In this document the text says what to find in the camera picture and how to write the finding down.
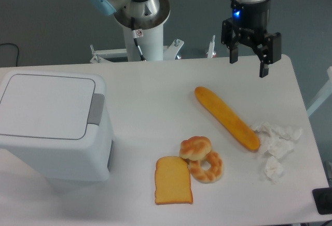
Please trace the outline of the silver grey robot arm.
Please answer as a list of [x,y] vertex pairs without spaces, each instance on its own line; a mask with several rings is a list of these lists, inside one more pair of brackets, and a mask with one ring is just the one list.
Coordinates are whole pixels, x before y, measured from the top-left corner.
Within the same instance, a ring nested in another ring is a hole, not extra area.
[[[129,61],[175,60],[183,46],[176,39],[163,44],[163,26],[170,15],[168,0],[90,0],[99,12],[114,16],[122,26]],[[232,15],[222,22],[221,42],[229,61],[238,60],[238,45],[252,49],[260,61],[259,75],[281,58],[282,36],[267,32],[271,0],[230,0]]]

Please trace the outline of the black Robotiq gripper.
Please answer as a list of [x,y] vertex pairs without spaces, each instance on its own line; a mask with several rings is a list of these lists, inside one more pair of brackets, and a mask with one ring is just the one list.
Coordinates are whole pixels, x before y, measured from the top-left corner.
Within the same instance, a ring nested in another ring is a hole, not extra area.
[[232,17],[222,22],[221,43],[229,50],[229,62],[238,61],[238,44],[254,47],[260,60],[259,76],[281,59],[282,35],[267,35],[271,0],[231,0]]

